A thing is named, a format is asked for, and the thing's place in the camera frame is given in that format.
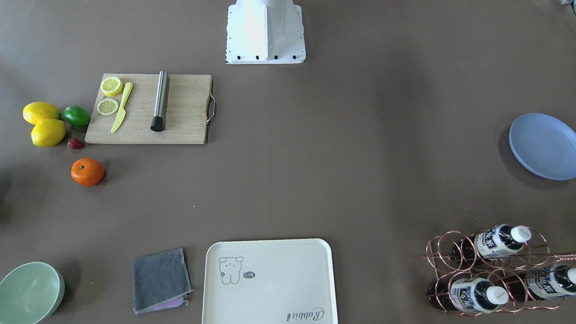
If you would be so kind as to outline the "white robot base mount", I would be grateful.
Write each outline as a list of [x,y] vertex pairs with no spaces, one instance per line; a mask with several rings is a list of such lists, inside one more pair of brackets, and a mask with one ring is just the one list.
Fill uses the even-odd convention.
[[292,0],[237,0],[228,7],[226,64],[306,60],[302,8]]

